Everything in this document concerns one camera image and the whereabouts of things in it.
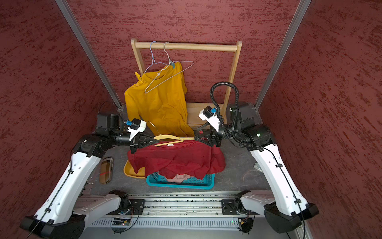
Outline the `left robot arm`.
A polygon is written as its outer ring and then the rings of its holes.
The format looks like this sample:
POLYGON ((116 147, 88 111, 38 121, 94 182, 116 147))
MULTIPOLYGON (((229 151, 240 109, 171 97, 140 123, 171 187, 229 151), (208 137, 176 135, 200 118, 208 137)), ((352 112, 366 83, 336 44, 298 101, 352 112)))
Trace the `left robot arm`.
POLYGON ((75 145, 71 161, 45 203, 32 216, 26 216, 20 228, 42 239, 77 239, 94 221, 111 212, 132 213, 126 193, 113 190, 102 199, 75 210, 88 178, 105 153, 120 145, 128 145, 132 152, 159 143, 144 133, 146 122, 124 121, 119 114, 97 115, 95 131, 84 135, 75 145))

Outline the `dark red t-shirt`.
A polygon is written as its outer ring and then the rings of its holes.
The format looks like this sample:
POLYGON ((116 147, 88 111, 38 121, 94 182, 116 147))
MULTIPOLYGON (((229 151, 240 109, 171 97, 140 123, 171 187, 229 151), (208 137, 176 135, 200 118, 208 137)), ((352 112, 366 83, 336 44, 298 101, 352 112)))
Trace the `dark red t-shirt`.
POLYGON ((187 174, 197 179, 225 170, 225 156, 220 148, 210 147, 197 141, 184 141, 172 146, 148 146, 134 154, 127 153, 134 172, 145 169, 145 177, 158 172, 173 179, 176 175, 187 174))

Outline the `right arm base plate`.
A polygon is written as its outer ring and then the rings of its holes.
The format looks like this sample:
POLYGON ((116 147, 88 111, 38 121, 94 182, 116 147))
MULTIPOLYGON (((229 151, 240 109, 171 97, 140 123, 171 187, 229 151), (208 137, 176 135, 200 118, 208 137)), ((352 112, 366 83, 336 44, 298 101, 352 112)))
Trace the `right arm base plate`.
POLYGON ((223 199, 221 200, 222 214, 225 216, 248 216, 256 215, 254 212, 246 210, 237 200, 223 199))

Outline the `cream plastic hanger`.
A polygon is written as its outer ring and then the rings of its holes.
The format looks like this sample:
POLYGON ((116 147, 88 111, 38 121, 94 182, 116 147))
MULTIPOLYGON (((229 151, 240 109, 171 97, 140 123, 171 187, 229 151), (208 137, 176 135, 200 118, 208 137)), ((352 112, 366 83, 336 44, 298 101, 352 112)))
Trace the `cream plastic hanger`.
POLYGON ((170 134, 158 134, 154 139, 159 141, 155 146, 173 145, 188 140, 195 140, 194 137, 178 137, 170 134))

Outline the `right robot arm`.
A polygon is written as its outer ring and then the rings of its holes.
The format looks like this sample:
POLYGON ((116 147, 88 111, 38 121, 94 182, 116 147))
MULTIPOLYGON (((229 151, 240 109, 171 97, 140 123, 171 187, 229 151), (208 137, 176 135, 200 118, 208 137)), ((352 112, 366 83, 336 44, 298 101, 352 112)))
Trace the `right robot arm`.
POLYGON ((272 192, 270 197, 266 197, 253 191, 243 191, 237 194, 236 205, 244 211, 264 216, 279 234, 304 227, 305 221, 318 215, 319 210, 296 187, 269 128, 259 124, 248 103, 230 108, 230 113, 231 123, 224 124, 217 108, 206 106, 200 110, 198 117, 210 129, 196 136, 195 140, 209 146, 220 146, 223 139, 230 139, 246 148, 265 175, 272 192))

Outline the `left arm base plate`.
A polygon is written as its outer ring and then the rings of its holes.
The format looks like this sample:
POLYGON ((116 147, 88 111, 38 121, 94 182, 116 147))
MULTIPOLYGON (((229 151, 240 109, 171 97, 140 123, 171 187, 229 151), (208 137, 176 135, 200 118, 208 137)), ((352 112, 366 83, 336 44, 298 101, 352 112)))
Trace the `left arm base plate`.
POLYGON ((131 215, 142 215, 146 200, 144 199, 129 199, 121 203, 121 206, 107 215, 117 215, 117 216, 131 216, 131 215))

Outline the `pink printed t-shirt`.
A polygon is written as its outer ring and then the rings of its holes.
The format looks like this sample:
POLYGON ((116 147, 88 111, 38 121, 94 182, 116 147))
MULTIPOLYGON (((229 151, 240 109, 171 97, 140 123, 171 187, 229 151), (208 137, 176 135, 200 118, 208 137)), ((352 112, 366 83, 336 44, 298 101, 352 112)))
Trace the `pink printed t-shirt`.
POLYGON ((177 183, 177 184, 181 184, 182 182, 190 179, 191 176, 188 175, 188 174, 177 174, 174 178, 170 179, 170 178, 166 178, 168 182, 172 182, 172 183, 177 183))

